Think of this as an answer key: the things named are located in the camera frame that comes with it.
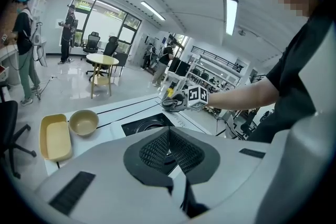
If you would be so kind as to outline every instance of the white tile floor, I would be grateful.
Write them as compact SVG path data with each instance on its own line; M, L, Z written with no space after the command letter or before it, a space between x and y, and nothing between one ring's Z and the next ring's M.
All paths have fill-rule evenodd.
M39 63L36 63L42 89L51 76L55 76L55 78L43 91L40 101L34 97L34 102L31 105L19 106L16 129L29 124L31 131L25 131L17 143L29 150L35 150L37 157L32 158L21 151L15 151L15 167L21 174L20 181L31 189L36 189L47 177L44 160L38 146L39 125L44 116L160 93L160 90L151 85L152 76L148 72L141 71L140 67L126 66L121 77L116 77L111 86L111 97L107 86L100 86L95 88L93 99L91 99L91 85L88 81L90 74L86 75L85 72L92 70L92 66L85 60L80 61L79 57L74 57L74 62L70 64L57 65L58 61L59 57L48 57L48 68L43 68ZM9 92L12 99L17 102L23 98L21 85L12 87ZM217 126L214 117L205 111L185 111L185 113L212 134L224 129L223 121L219 121Z

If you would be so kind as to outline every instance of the glove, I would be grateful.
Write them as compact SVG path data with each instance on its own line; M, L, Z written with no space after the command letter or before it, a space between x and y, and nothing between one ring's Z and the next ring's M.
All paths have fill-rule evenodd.
M170 112L179 112L187 109L188 98L184 91L177 91L172 97L167 97L161 101L164 110Z

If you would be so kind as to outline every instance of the beige bowl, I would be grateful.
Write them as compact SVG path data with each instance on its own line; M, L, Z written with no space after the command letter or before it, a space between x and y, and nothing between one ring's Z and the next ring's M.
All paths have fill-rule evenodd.
M80 135L92 134L98 126L98 116L91 110L79 110L72 114L69 120L70 129Z

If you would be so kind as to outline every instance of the white sneaker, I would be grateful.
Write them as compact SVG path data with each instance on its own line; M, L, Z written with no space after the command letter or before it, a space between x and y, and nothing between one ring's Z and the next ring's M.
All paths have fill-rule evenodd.
M39 91L41 91L41 87L40 87L40 85L37 86L37 87L34 86L30 90L31 90L31 92L39 92Z
M26 106L28 104L31 104L32 102L33 102L32 98L29 98L29 99L22 100L20 103L22 106Z

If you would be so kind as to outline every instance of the yellow tray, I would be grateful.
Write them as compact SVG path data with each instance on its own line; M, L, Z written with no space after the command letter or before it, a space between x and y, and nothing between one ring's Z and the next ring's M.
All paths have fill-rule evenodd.
M39 147L44 159L58 162L71 158L71 140L64 114L50 115L42 119Z

